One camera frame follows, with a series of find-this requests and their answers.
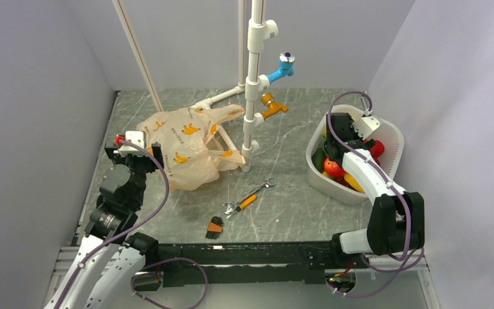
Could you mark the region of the bright red fake apple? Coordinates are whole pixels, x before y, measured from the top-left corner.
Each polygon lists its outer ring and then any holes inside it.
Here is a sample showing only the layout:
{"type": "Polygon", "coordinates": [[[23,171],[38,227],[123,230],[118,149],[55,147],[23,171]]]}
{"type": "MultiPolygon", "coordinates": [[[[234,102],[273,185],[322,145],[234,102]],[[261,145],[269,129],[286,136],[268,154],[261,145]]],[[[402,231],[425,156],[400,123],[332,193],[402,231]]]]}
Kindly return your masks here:
{"type": "Polygon", "coordinates": [[[324,172],[333,178],[342,178],[346,172],[335,161],[326,158],[324,160],[324,172]]]}

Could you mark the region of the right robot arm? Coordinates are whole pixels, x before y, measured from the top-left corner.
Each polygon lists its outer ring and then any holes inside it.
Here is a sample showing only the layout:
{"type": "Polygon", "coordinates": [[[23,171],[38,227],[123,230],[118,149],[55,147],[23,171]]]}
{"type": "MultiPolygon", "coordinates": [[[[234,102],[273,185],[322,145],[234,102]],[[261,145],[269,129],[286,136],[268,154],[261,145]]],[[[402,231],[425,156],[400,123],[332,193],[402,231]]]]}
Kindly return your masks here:
{"type": "Polygon", "coordinates": [[[355,254],[391,256],[398,261],[425,243],[425,202],[396,184],[373,159],[371,143],[353,128],[348,113],[328,113],[325,150],[360,185],[372,204],[367,228],[333,236],[329,260],[344,267],[355,254]]]}

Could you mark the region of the orange plastic bag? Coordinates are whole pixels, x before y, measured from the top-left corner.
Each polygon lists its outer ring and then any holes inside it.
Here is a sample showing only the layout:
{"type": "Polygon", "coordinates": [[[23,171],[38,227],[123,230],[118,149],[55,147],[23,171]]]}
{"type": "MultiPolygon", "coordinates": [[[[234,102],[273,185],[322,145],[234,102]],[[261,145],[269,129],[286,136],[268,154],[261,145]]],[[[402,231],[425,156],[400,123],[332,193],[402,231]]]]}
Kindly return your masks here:
{"type": "Polygon", "coordinates": [[[206,110],[181,108],[155,113],[136,129],[145,132],[151,143],[160,144],[170,188],[193,191],[219,179],[221,171],[244,164],[239,150],[225,149],[215,137],[224,129],[223,123],[243,114],[237,104],[206,110]]]}

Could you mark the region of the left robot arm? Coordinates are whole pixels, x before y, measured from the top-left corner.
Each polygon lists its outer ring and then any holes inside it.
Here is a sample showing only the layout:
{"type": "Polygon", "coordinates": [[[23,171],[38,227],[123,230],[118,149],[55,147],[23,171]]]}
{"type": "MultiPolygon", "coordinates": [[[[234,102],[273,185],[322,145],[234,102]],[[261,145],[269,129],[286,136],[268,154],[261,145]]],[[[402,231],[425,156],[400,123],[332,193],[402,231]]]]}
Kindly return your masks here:
{"type": "Polygon", "coordinates": [[[113,164],[100,184],[85,238],[47,308],[104,308],[128,277],[158,264],[158,242],[150,236],[136,233],[124,250],[120,247],[139,226],[136,213],[147,174],[163,170],[161,147],[126,142],[107,146],[105,152],[113,164]]]}

